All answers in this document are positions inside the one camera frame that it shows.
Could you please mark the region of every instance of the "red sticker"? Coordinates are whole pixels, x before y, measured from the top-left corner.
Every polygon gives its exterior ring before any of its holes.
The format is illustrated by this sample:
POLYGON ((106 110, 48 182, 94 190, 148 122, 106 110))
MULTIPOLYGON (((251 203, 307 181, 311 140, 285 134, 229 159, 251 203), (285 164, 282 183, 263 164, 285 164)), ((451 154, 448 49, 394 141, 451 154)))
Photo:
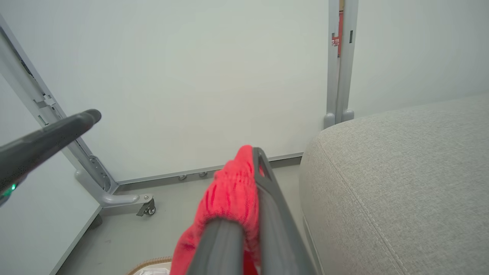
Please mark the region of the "red sticker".
POLYGON ((333 37, 333 39, 331 39, 331 46, 338 46, 339 45, 339 36, 336 36, 336 37, 333 37))

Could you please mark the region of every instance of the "white wall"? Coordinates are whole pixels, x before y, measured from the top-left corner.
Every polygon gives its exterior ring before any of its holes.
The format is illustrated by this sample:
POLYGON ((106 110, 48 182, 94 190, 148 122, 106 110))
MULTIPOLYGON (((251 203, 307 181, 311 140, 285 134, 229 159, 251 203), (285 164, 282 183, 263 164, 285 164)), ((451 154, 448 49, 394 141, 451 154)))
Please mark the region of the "white wall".
POLYGON ((2 0, 0 10, 116 181, 302 152, 326 114, 328 1, 2 0))
POLYGON ((355 117, 489 90, 489 1, 359 1, 355 117))
MULTIPOLYGON (((40 125, 0 75, 0 146, 40 125)), ((50 274, 99 204, 60 152, 29 173, 0 207, 1 274, 50 274)))

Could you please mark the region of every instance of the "metal bracket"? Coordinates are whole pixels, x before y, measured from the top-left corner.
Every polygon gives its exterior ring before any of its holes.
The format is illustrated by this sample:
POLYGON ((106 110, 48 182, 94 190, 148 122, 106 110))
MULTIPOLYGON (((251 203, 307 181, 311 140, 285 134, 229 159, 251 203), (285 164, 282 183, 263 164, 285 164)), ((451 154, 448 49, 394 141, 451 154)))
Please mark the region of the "metal bracket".
POLYGON ((108 176, 107 171, 105 170, 104 166, 100 162, 100 160, 97 158, 97 156, 90 155, 89 156, 90 162, 92 163, 93 167, 97 171, 98 174, 102 176, 102 179, 104 180, 103 184, 104 186, 102 187, 103 190, 108 191, 111 187, 111 179, 108 176))
POLYGON ((91 175, 84 169, 76 170, 76 180, 94 197, 102 208, 109 208, 115 206, 128 206, 137 204, 148 204, 153 201, 152 194, 142 195, 112 195, 100 188, 97 182, 91 177, 91 175))

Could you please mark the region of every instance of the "sofa cushion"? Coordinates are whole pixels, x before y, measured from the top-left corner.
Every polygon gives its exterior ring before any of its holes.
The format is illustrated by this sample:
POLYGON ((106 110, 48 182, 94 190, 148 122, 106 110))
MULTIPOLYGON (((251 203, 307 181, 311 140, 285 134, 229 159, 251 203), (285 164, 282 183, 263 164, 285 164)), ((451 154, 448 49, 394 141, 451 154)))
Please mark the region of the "sofa cushion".
POLYGON ((489 94, 324 130, 300 198, 326 274, 489 274, 489 94))

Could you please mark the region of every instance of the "red microfiber cloth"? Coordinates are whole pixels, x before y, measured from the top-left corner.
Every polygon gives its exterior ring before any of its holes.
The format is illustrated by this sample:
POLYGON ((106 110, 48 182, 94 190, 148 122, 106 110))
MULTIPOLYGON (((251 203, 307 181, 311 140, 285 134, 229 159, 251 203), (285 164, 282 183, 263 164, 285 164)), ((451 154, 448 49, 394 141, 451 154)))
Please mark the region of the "red microfiber cloth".
POLYGON ((172 259, 172 275, 185 275, 205 225, 214 218, 236 221, 244 229, 244 275, 258 275, 260 265, 258 189, 254 180, 253 147, 241 147, 234 160, 214 174, 199 203, 194 223, 183 233, 172 259))

